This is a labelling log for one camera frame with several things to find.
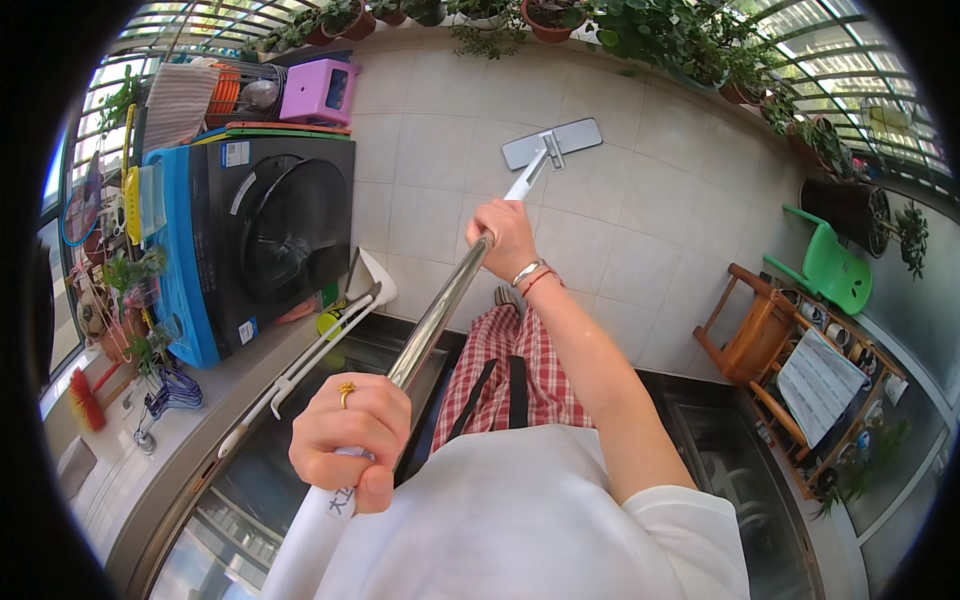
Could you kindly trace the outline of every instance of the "hand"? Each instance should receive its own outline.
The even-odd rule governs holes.
[[[340,405],[340,384],[356,391]],[[358,513],[381,513],[394,496],[394,465],[410,437],[410,398],[381,375],[345,372],[331,375],[310,404],[294,419],[290,463],[300,479],[324,490],[356,488]],[[336,447],[358,445],[373,454],[334,454]]]
[[[483,266],[494,275],[513,282],[524,267],[537,260],[534,234],[523,202],[493,200],[479,206],[467,223],[464,237],[468,246],[473,245],[484,228],[493,234],[494,243]]]

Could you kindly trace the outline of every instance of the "shoe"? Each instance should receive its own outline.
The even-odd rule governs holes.
[[[516,307],[516,300],[514,299],[514,293],[511,291],[509,285],[501,285],[500,287],[493,290],[493,303],[497,306],[503,306],[504,304],[510,304],[516,312],[519,312],[519,309]]]

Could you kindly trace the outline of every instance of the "washing machine door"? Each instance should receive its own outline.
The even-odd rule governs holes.
[[[303,160],[281,175],[240,236],[240,281],[251,298],[284,302],[319,289],[348,207],[347,183],[325,160]]]

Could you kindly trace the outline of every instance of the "stainless steel handle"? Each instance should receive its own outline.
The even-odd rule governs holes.
[[[467,292],[474,276],[480,270],[480,264],[492,247],[493,235],[489,231],[484,231],[483,235],[473,242],[473,246],[454,269],[453,275],[446,281],[440,294],[434,298],[433,303],[420,318],[420,322],[414,327],[410,339],[403,346],[394,365],[387,371],[387,377],[399,389],[406,392],[410,382],[417,376],[417,372],[437,345],[446,324],[453,316],[453,311]]]

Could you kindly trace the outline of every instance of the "white t-shirt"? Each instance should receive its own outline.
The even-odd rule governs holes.
[[[617,506],[607,486],[595,430],[460,436],[350,521],[316,597],[749,597],[729,501],[660,486]]]

